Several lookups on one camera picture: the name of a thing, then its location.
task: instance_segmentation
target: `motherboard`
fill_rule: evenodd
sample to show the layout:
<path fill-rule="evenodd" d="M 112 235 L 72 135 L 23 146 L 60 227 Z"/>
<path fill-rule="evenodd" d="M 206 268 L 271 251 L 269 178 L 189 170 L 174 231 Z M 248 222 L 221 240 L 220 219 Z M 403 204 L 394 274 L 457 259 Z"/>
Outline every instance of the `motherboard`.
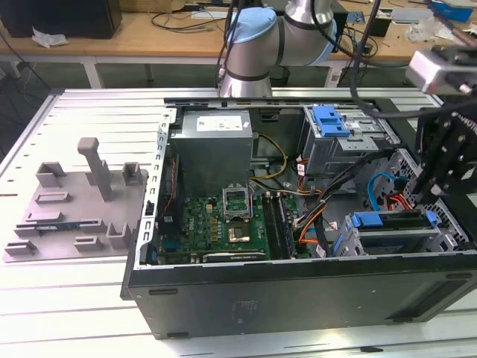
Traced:
<path fill-rule="evenodd" d="M 249 215 L 229 215 L 241 211 Z M 179 239 L 163 240 L 163 256 L 168 263 L 289 259 L 297 216 L 297 203 L 287 195 L 250 195 L 247 203 L 242 196 L 186 198 Z"/>

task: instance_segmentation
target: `blue plastic latch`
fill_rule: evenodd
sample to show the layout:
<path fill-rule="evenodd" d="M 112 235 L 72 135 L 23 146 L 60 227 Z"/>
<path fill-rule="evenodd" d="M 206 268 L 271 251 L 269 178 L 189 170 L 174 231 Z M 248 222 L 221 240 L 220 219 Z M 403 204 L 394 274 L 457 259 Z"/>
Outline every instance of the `blue plastic latch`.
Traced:
<path fill-rule="evenodd" d="M 382 226 L 381 216 L 378 213 L 369 212 L 369 213 L 356 213 L 351 218 L 351 221 L 355 227 L 369 227 L 369 226 Z"/>
<path fill-rule="evenodd" d="M 426 211 L 426 217 L 429 220 L 429 222 L 431 223 L 432 227 L 435 227 L 437 225 L 437 223 L 438 223 L 437 216 L 434 214 L 433 211 L 427 210 Z"/>
<path fill-rule="evenodd" d="M 325 137 L 348 137 L 351 132 L 346 129 L 340 115 L 333 106 L 313 106 L 315 122 L 321 128 L 321 135 Z"/>
<path fill-rule="evenodd" d="M 360 227 L 362 225 L 361 220 L 359 219 L 358 214 L 351 216 L 351 222 L 355 227 Z"/>

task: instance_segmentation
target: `floor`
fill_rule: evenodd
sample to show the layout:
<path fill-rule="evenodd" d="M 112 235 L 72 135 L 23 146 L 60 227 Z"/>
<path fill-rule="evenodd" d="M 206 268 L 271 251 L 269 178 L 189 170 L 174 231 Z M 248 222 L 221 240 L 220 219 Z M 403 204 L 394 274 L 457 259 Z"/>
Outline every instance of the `floor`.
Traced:
<path fill-rule="evenodd" d="M 99 71 L 106 87 L 213 87 L 214 66 L 154 65 L 154 82 L 146 81 L 143 65 L 101 64 Z M 89 82 L 80 64 L 38 63 L 36 71 L 53 88 L 89 88 Z M 327 69 L 320 67 L 291 67 L 289 87 L 321 87 Z M 368 69 L 362 72 L 362 87 L 403 87 L 404 69 Z M 14 81 L 8 77 L 0 80 L 0 160 L 10 150 L 23 128 L 28 124 L 48 95 L 48 90 L 30 75 L 28 67 L 22 77 Z M 341 86 L 347 87 L 344 78 Z"/>

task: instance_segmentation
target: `ram slot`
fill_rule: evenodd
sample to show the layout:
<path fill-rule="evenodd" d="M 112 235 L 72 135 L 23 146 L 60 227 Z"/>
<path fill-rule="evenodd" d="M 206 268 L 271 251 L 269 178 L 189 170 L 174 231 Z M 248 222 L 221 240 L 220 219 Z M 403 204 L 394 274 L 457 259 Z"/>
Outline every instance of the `ram slot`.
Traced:
<path fill-rule="evenodd" d="M 282 216 L 277 198 L 262 195 L 262 209 L 265 216 L 268 246 L 272 260 L 289 259 Z"/>

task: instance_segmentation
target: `blue object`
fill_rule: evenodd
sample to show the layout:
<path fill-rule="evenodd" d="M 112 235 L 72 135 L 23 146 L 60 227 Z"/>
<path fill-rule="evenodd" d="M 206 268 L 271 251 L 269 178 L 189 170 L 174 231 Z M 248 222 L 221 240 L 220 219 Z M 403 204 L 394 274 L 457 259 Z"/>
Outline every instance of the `blue object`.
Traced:
<path fill-rule="evenodd" d="M 473 10 L 471 7 L 453 7 L 440 1 L 433 1 L 432 4 L 437 9 L 438 15 L 450 21 L 466 22 Z"/>
<path fill-rule="evenodd" d="M 321 128 L 321 135 L 324 137 L 348 137 L 351 132 L 346 129 L 341 121 L 341 117 L 333 106 L 313 106 L 313 116 L 315 122 Z"/>
<path fill-rule="evenodd" d="M 382 226 L 381 216 L 378 213 L 356 213 L 351 217 L 355 227 Z"/>
<path fill-rule="evenodd" d="M 432 227 L 436 227 L 436 226 L 437 226 L 437 223 L 438 223 L 438 221 L 437 221 L 437 216 L 434 214 L 433 211 L 427 210 L 427 211 L 426 211 L 426 217 L 427 217 L 427 219 L 429 220 L 429 222 L 431 223 L 431 226 L 432 226 Z"/>
<path fill-rule="evenodd" d="M 370 179 L 369 183 L 367 184 L 367 196 L 369 196 L 369 198 L 370 198 L 370 203 L 371 203 L 371 206 L 373 207 L 374 211 L 379 211 L 379 205 L 376 202 L 376 198 L 374 197 L 374 194 L 373 194 L 373 185 L 374 185 L 374 181 L 381 176 L 387 177 L 388 179 L 391 179 L 391 180 L 396 180 L 396 178 L 393 175 L 388 174 L 388 173 L 384 173 L 384 172 L 380 172 L 380 173 L 374 175 Z"/>
<path fill-rule="evenodd" d="M 342 241 L 343 241 L 343 234 L 341 234 L 340 237 L 338 237 L 338 240 L 336 240 L 335 244 L 333 245 L 333 255 L 336 254 L 336 250 L 338 250 Z"/>
<path fill-rule="evenodd" d="M 232 15 L 230 24 L 236 17 Z M 234 43 L 245 43 L 262 36 L 269 31 L 277 22 L 277 15 L 271 7 L 249 7 L 243 9 L 238 17 Z M 229 31 L 227 39 L 230 41 L 232 32 Z"/>
<path fill-rule="evenodd" d="M 180 243 L 179 240 L 166 239 L 162 242 L 165 252 L 175 252 L 179 250 Z"/>
<path fill-rule="evenodd" d="M 330 34 L 332 39 L 336 38 L 337 28 L 338 27 L 336 26 L 336 21 L 333 19 L 332 30 L 331 30 L 331 34 Z M 314 60 L 312 63 L 310 63 L 308 66 L 316 66 L 316 65 L 328 60 L 328 56 L 329 56 L 329 54 L 331 54 L 331 51 L 333 51 L 333 47 L 334 47 L 334 45 L 330 41 L 327 41 L 323 51 L 320 54 L 320 56 L 318 56 L 318 58 L 316 60 Z"/>
<path fill-rule="evenodd" d="M 364 20 L 364 13 L 362 11 L 350 11 L 346 18 L 346 22 L 355 22 L 363 25 L 366 23 L 366 20 Z"/>

